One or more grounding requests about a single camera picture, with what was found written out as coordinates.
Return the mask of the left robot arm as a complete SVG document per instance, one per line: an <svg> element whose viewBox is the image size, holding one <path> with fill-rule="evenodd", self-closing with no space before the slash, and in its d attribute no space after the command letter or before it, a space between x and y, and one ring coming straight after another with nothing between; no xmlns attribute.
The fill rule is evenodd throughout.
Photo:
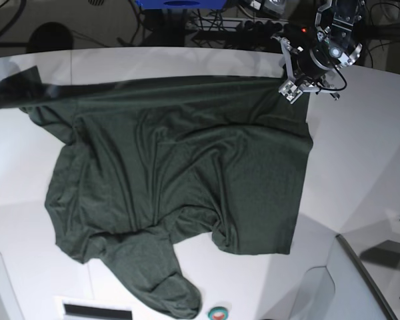
<svg viewBox="0 0 400 320"><path fill-rule="evenodd" d="M339 99L347 88L341 70L354 65L362 52L354 28L365 11L364 1L324 1L317 8L313 26L301 30L304 44L291 54L295 61L287 66L288 101L294 103L304 93Z"/></svg>

